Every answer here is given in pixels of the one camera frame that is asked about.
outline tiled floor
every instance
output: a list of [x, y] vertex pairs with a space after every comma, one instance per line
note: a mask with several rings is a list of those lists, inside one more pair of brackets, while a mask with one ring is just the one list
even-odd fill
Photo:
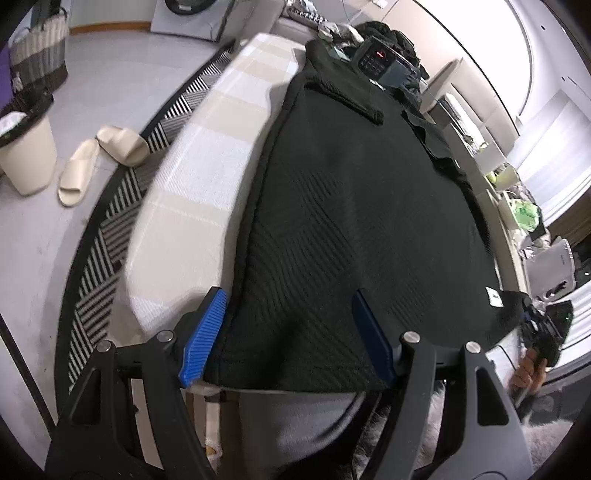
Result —
[[[73, 209], [57, 183], [67, 159], [103, 124], [141, 131], [160, 106], [217, 50], [191, 38], [141, 32], [77, 35], [67, 42], [67, 82], [55, 93], [50, 122], [58, 160], [45, 191], [21, 197], [0, 177], [0, 313], [55, 415], [53, 359], [70, 264], [96, 200], [116, 168], [101, 153], [89, 190]], [[40, 465], [49, 437], [3, 344], [0, 414]]]

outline ironing board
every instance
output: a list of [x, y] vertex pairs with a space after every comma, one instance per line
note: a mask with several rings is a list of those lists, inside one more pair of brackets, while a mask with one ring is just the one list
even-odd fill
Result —
[[147, 336], [232, 288], [238, 224], [258, 157], [304, 46], [258, 34], [163, 159], [129, 243], [118, 302]]

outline wooden baseboard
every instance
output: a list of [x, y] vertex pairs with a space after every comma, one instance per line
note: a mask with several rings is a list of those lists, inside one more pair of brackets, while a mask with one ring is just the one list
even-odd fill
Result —
[[110, 23], [95, 23], [92, 25], [80, 25], [78, 27], [70, 27], [70, 35], [77, 35], [79, 33], [114, 31], [114, 30], [150, 31], [151, 24], [152, 24], [151, 22], [110, 22]]

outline black garment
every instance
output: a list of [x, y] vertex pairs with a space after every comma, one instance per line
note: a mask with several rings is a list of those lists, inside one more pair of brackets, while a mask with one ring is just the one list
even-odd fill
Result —
[[229, 388], [381, 390], [351, 315], [367, 289], [431, 342], [489, 349], [519, 321], [486, 223], [440, 130], [319, 41], [290, 83], [243, 214], [232, 296], [206, 366]]

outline slipper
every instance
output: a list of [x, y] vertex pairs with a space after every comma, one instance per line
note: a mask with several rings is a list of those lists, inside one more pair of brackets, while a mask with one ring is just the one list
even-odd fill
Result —
[[99, 151], [99, 143], [95, 139], [84, 140], [66, 163], [57, 191], [57, 196], [66, 207], [73, 207], [84, 197]]
[[99, 145], [126, 167], [138, 167], [150, 154], [148, 143], [129, 128], [106, 125], [96, 134]]

